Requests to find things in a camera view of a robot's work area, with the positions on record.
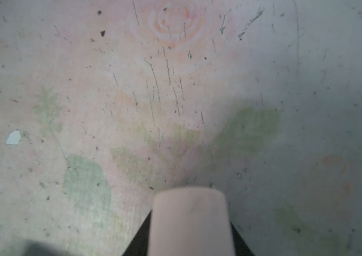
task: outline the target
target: black spot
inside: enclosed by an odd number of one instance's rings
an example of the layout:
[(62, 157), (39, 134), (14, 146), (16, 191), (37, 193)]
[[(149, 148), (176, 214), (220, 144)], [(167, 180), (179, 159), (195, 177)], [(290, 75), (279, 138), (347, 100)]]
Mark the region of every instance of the black spot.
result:
[(296, 226), (292, 226), (292, 230), (296, 233), (300, 233), (300, 228), (298, 228)]

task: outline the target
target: beige cylindrical object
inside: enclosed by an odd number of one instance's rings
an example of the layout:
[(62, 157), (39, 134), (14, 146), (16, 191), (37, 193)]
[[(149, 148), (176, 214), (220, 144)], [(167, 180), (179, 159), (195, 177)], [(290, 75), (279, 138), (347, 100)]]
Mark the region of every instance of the beige cylindrical object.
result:
[(226, 198), (210, 188), (161, 192), (154, 198), (148, 256), (233, 256)]

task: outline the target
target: scratched surface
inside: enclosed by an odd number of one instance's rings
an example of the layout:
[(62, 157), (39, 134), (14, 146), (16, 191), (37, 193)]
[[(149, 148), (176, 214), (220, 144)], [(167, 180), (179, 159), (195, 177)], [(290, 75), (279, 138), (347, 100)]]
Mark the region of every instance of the scratched surface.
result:
[(190, 185), (255, 255), (362, 255), (362, 1), (0, 2), (1, 256), (120, 255)]

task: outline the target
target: dark speck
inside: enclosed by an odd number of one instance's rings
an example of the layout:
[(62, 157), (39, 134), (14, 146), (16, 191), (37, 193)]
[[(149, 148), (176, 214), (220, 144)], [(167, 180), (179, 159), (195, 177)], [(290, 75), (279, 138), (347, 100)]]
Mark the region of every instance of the dark speck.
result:
[(296, 226), (292, 226), (292, 230), (296, 233), (300, 233), (300, 228), (298, 228)]

